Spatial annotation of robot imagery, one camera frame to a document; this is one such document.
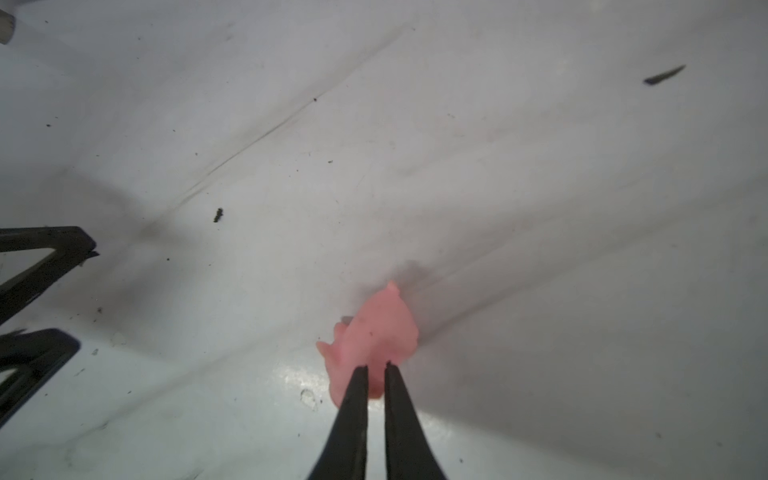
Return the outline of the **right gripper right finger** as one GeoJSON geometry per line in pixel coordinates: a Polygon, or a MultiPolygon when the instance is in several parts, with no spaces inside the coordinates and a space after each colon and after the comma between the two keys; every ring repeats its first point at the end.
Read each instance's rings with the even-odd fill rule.
{"type": "Polygon", "coordinates": [[[385,450],[388,480],[446,480],[425,437],[397,365],[385,368],[385,450]]]}

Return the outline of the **pink pig toy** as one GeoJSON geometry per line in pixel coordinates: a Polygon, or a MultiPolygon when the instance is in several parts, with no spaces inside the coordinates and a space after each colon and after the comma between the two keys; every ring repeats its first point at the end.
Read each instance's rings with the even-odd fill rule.
{"type": "Polygon", "coordinates": [[[338,322],[330,343],[318,341],[329,379],[329,395],[339,407],[354,370],[368,368],[368,397],[384,394],[385,369],[410,358],[418,346],[419,329],[393,281],[370,296],[352,319],[338,322]]]}

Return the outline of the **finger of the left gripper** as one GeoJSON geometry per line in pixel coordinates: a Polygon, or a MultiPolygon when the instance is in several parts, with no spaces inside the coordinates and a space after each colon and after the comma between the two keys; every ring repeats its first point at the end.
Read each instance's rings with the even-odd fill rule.
{"type": "Polygon", "coordinates": [[[77,226],[2,228],[2,253],[39,249],[51,252],[1,284],[1,323],[26,308],[69,271],[97,257],[96,248],[96,241],[77,226]]]}
{"type": "Polygon", "coordinates": [[[47,383],[81,348],[79,340],[58,329],[14,331],[1,336],[1,426],[47,383]]]}

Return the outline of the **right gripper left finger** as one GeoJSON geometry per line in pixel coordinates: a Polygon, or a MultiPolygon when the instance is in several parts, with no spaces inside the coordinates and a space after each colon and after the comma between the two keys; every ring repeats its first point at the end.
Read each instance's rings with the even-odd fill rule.
{"type": "Polygon", "coordinates": [[[363,480],[367,466],[369,373],[357,367],[309,480],[363,480]]]}

